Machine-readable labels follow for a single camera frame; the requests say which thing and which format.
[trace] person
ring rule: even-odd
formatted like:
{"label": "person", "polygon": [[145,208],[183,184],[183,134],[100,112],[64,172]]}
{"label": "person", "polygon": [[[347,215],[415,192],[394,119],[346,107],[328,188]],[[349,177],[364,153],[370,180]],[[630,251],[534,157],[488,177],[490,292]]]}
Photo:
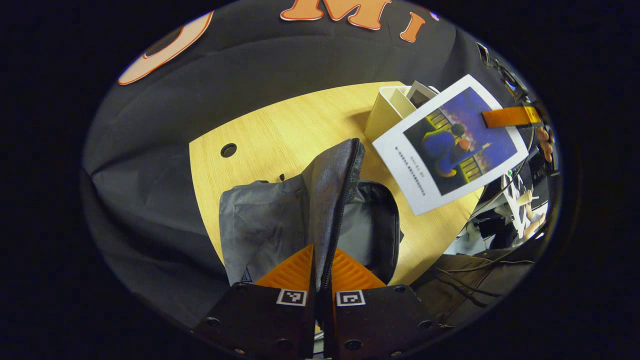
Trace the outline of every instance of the person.
{"label": "person", "polygon": [[435,169],[440,176],[455,176],[454,167],[491,146],[491,143],[486,143],[480,149],[469,153],[470,142],[462,138],[464,133],[465,127],[462,124],[453,124],[450,131],[439,129],[424,135],[422,148],[429,157],[436,159]]}

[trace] black cable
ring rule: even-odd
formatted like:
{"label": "black cable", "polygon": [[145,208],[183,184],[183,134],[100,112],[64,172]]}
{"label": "black cable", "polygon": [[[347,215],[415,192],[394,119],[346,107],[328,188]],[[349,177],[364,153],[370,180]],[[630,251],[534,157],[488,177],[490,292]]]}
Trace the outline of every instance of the black cable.
{"label": "black cable", "polygon": [[492,293],[490,291],[481,290],[481,289],[475,288],[475,287],[473,287],[471,285],[468,285],[468,284],[464,283],[462,280],[457,279],[455,276],[451,275],[447,270],[442,270],[441,268],[438,268],[438,267],[435,267],[435,266],[433,268],[438,270],[439,272],[442,272],[446,276],[450,277],[453,281],[456,281],[458,284],[466,287],[469,290],[475,291],[475,292],[480,293],[480,294],[493,296],[493,297],[501,297],[502,296],[502,294]]}
{"label": "black cable", "polygon": [[[540,226],[540,228],[538,229],[538,231],[536,231],[533,236],[531,236],[529,239],[535,239],[538,235],[540,235],[540,233],[542,233],[544,230],[546,230],[548,227],[548,222],[545,222],[544,224],[542,224]],[[450,273],[454,273],[454,272],[471,272],[471,271],[476,271],[476,270],[482,270],[484,268],[487,268],[491,265],[494,265],[496,263],[499,263],[502,261],[502,259],[504,259],[505,257],[509,256],[512,252],[514,252],[517,248],[514,248],[513,250],[509,251],[508,253],[498,257],[495,260],[491,260],[491,262],[481,265],[481,266],[476,266],[474,268],[468,268],[468,269],[455,269],[455,270],[447,270]]]}
{"label": "black cable", "polygon": [[475,297],[473,297],[473,295],[471,295],[471,294],[467,293],[466,291],[462,290],[458,285],[455,285],[453,282],[442,280],[439,277],[437,277],[436,280],[442,282],[443,284],[447,284],[447,285],[451,286],[452,288],[456,289],[457,292],[459,292],[460,294],[462,294],[462,296],[464,296],[467,299],[469,299],[474,305],[479,306],[479,307],[487,307],[488,306],[488,304],[485,304],[484,302],[478,301]]}
{"label": "black cable", "polygon": [[[529,146],[527,147],[527,152],[531,152],[531,147],[533,146],[533,139],[534,139],[535,136],[536,136],[536,130],[535,130],[535,128],[532,127],[531,128],[531,139],[529,139]],[[511,186],[511,183],[513,183],[513,181],[518,178],[518,175],[520,175],[520,171],[524,167],[524,164],[527,162],[527,158],[528,157],[526,157],[524,160],[522,160],[522,162],[520,163],[520,166],[518,167],[518,170],[513,174],[513,176],[511,176],[511,181],[508,182],[507,185],[505,187],[503,187],[502,190],[500,190],[497,194],[495,194],[489,201],[487,201],[486,204],[482,208],[478,209],[477,211],[474,211],[471,214],[471,216],[469,216],[469,219],[473,219],[476,216],[480,215],[484,211],[484,209],[488,208],[489,205],[493,204],[493,202],[500,197],[500,195],[504,192],[504,190],[507,190],[509,188],[509,186]],[[482,197],[484,195],[485,191],[486,191],[486,186],[484,187],[482,195],[480,195],[480,197]]]}

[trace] hand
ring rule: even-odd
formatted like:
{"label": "hand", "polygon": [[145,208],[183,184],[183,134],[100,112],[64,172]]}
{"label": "hand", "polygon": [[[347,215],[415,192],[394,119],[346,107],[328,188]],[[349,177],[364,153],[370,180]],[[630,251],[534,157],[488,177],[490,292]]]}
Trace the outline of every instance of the hand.
{"label": "hand", "polygon": [[550,163],[553,160],[553,158],[551,157],[551,154],[553,153],[554,150],[551,147],[551,144],[549,143],[549,133],[546,130],[544,130],[542,127],[537,127],[536,137],[538,138],[538,140],[540,140],[540,147],[542,148],[542,151],[545,153],[545,160]]}

